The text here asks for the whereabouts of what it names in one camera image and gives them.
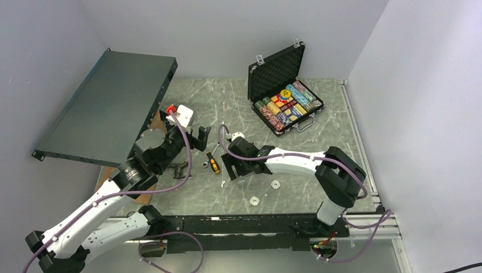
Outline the white poker chip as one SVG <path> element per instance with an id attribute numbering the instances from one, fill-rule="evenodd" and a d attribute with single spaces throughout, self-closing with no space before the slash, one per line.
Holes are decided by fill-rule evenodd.
<path id="1" fill-rule="evenodd" d="M 270 183 L 270 186 L 274 190 L 278 190 L 281 187 L 281 183 L 278 180 L 273 180 Z"/>
<path id="2" fill-rule="evenodd" d="M 252 196 L 249 200 L 249 203 L 252 205 L 252 206 L 258 206 L 259 203 L 260 203 L 260 199 L 256 196 Z"/>

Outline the blue playing card deck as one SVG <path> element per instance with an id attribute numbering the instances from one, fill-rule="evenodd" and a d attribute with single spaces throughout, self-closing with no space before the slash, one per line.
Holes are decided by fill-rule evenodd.
<path id="1" fill-rule="evenodd" d="M 287 108 L 284 110 L 284 114 L 291 120 L 291 121 L 296 121 L 303 117 L 307 111 L 300 105 L 300 104 L 295 104 L 291 106 L 290 108 Z"/>

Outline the yellow round blind button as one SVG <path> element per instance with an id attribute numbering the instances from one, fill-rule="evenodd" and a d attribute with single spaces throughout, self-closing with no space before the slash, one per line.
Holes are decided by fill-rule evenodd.
<path id="1" fill-rule="evenodd" d="M 280 93 L 280 98 L 284 101 L 287 101 L 291 98 L 291 92 L 288 89 L 283 89 Z"/>

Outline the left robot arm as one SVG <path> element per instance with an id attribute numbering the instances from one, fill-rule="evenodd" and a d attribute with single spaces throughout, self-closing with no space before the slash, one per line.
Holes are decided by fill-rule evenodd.
<path id="1" fill-rule="evenodd" d="M 206 149 L 210 127 L 199 127 L 195 137 L 181 122 L 168 121 L 167 128 L 167 133 L 144 131 L 134 143 L 134 156 L 122 162 L 90 199 L 54 227 L 26 236 L 43 272 L 81 272 L 97 256 L 121 243 L 141 237 L 155 239 L 162 231 L 175 231 L 152 205 L 99 228 L 118 209 L 148 193 L 183 148 L 188 152 Z"/>

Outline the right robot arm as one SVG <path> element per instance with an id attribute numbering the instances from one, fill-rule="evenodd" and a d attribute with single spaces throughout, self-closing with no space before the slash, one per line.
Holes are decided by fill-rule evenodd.
<path id="1" fill-rule="evenodd" d="M 367 177 L 365 170 L 335 146 L 327 151 L 295 152 L 275 146 L 256 148 L 246 139 L 237 137 L 228 146 L 222 144 L 221 147 L 225 151 L 225 166 L 236 169 L 230 172 L 232 179 L 251 172 L 315 179 L 326 194 L 313 221 L 314 231 L 320 236 L 329 235 L 339 216 L 368 194 L 363 185 Z"/>

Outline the black poker set case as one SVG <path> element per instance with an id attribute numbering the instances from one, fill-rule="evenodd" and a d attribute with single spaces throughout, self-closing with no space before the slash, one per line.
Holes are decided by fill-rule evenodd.
<path id="1" fill-rule="evenodd" d="M 247 97 L 253 111 L 279 137 L 290 129 L 299 132 L 312 126 L 325 103 L 298 79 L 306 44 L 293 45 L 273 55 L 256 56 L 248 67 Z"/>

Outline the silver ratchet wrench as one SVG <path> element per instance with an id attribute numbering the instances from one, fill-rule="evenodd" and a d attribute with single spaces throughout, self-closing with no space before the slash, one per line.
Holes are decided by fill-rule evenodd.
<path id="1" fill-rule="evenodd" d="M 203 168 L 210 167 L 214 173 L 220 172 L 219 164 L 216 161 L 214 155 L 217 152 L 218 148 L 220 147 L 219 142 L 217 142 L 215 148 L 212 151 L 207 151 L 207 161 L 202 163 Z"/>

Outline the yellow black screwdriver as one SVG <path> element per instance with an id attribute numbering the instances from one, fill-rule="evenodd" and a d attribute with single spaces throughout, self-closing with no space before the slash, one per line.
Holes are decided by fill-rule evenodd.
<path id="1" fill-rule="evenodd" d="M 214 159 L 213 153 L 211 151 L 208 151 L 206 153 L 206 156 L 208 158 L 208 165 L 211 167 L 212 171 L 215 174 L 219 174 L 221 172 L 220 167 L 217 163 L 217 161 Z"/>

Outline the black clamp tool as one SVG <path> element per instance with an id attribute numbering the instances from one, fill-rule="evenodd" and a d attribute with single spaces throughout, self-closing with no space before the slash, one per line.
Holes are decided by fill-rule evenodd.
<path id="1" fill-rule="evenodd" d="M 184 175 L 183 170 L 189 166 L 188 161 L 184 161 L 182 163 L 171 163 L 167 166 L 167 169 L 173 169 L 173 178 L 180 180 L 184 179 L 186 175 Z"/>

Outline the red playing card deck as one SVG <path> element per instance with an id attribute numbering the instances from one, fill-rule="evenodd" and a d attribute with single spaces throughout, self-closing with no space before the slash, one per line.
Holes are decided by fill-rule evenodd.
<path id="1" fill-rule="evenodd" d="M 280 98 L 279 93 L 276 94 L 275 96 L 271 97 L 271 101 L 278 106 L 281 110 L 285 110 L 289 107 L 291 107 L 294 103 L 295 100 L 291 97 L 289 100 L 284 101 Z"/>

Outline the dark rack server chassis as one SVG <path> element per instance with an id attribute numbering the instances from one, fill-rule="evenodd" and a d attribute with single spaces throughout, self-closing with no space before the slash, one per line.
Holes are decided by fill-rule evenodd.
<path id="1" fill-rule="evenodd" d="M 171 56 L 105 51 L 32 156 L 118 166 L 151 124 L 177 67 Z"/>

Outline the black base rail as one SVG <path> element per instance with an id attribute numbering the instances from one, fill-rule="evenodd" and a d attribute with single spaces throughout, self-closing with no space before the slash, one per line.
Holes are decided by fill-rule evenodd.
<path id="1" fill-rule="evenodd" d="M 325 238 L 348 238 L 348 225 L 338 219 L 333 226 L 319 222 L 314 213 L 168 216 L 149 228 L 140 239 L 165 240 L 167 253 L 198 250 L 291 249 L 308 251 Z"/>

